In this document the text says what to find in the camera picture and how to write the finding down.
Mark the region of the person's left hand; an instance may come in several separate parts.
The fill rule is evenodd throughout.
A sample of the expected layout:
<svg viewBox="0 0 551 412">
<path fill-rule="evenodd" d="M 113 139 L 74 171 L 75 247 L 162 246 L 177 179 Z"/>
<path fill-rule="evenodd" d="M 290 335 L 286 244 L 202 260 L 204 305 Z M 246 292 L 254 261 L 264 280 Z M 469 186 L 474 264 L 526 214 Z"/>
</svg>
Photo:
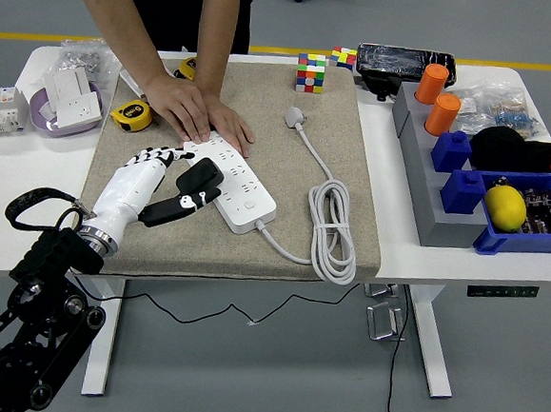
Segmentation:
<svg viewBox="0 0 551 412">
<path fill-rule="evenodd" d="M 208 122 L 233 148 L 246 159 L 250 156 L 250 146 L 256 142 L 248 123 L 235 110 L 223 104 L 217 95 L 203 96 L 207 109 Z"/>
</svg>

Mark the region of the person's right hand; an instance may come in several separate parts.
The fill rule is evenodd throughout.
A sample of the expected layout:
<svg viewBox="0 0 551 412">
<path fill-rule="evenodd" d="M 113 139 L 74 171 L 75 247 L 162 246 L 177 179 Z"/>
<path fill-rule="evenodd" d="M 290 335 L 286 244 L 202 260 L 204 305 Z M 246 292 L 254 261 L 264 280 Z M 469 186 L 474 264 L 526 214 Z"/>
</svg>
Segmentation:
<svg viewBox="0 0 551 412">
<path fill-rule="evenodd" d="M 207 108 L 202 93 L 191 83 L 164 71 L 141 83 L 150 106 L 184 142 L 202 143 L 209 138 Z"/>
</svg>

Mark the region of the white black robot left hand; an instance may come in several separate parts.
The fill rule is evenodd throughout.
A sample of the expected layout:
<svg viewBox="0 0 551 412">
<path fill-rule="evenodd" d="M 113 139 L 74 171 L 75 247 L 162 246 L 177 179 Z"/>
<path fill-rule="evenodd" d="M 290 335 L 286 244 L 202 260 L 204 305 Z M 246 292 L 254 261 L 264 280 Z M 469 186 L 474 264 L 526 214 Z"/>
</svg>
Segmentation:
<svg viewBox="0 0 551 412">
<path fill-rule="evenodd" d="M 141 222 L 155 227 L 181 220 L 221 195 L 223 172 L 208 158 L 202 158 L 176 179 L 178 194 L 154 203 L 152 194 L 165 178 L 167 169 L 194 154 L 179 148 L 144 149 L 112 175 L 93 206 L 93 217 L 81 231 L 107 237 L 116 246 L 122 243 L 125 228 Z"/>
</svg>

